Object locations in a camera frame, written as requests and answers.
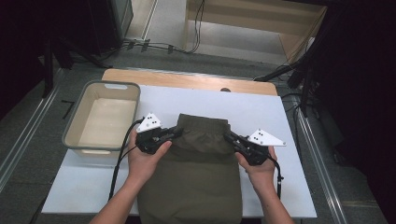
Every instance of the person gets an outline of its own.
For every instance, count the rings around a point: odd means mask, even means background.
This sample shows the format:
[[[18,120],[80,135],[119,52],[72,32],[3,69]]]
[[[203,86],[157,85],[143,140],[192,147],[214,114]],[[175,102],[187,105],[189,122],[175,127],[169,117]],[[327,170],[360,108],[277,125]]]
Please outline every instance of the person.
[[[137,133],[131,132],[128,148],[135,147]],[[154,155],[149,155],[138,148],[128,155],[129,174],[120,190],[108,201],[101,211],[92,219],[91,224],[125,223],[139,190],[153,175],[157,162],[167,152],[172,142],[163,143]],[[271,156],[276,160],[273,147],[269,147]],[[267,223],[294,223],[279,200],[274,187],[275,166],[272,161],[265,161],[260,166],[250,166],[242,154],[236,152],[239,164],[246,169],[254,190],[259,196]]]

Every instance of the dark green fabric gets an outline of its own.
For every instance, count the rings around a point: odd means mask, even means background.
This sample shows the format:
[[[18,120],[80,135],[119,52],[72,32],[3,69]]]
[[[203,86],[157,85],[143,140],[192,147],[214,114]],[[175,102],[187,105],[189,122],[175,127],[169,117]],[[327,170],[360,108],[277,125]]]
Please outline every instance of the dark green fabric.
[[[236,224],[242,219],[238,162],[225,119],[180,114],[184,129],[137,196],[144,224]]]

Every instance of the gray carpet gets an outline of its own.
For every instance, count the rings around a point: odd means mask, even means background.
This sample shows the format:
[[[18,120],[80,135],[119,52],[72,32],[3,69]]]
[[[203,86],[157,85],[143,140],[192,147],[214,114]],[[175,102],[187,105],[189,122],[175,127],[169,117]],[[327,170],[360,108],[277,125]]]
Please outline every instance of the gray carpet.
[[[202,73],[226,77],[252,78],[268,74],[276,65],[244,60],[214,57],[199,54],[167,54],[164,50],[148,49],[140,52],[139,47],[122,49],[111,55],[104,63],[115,68],[149,68],[158,70]],[[48,112],[41,121],[21,160],[0,193],[0,222],[29,223],[39,205],[48,194],[51,181],[56,176],[67,148],[62,144],[62,134],[69,119],[63,119],[69,104],[62,100],[76,101],[84,85],[93,79],[101,79],[105,69],[91,63],[76,63],[71,70],[62,69],[64,79]],[[275,78],[279,95],[289,93],[285,82]],[[17,141],[24,126],[40,102],[43,84],[40,83],[0,122],[0,161],[3,161]],[[285,110],[294,106],[293,98],[285,98]],[[387,223],[368,189],[365,176],[354,167],[340,166],[333,160],[332,146],[320,124],[309,111],[309,120],[319,144],[320,151],[332,177],[349,223]],[[293,110],[287,112],[290,128],[294,135]],[[318,173],[312,161],[300,125],[297,135],[300,139],[302,163],[305,177],[311,190],[318,218],[295,220],[296,223],[333,223]],[[35,223],[88,223],[92,216],[45,215],[40,214]]]

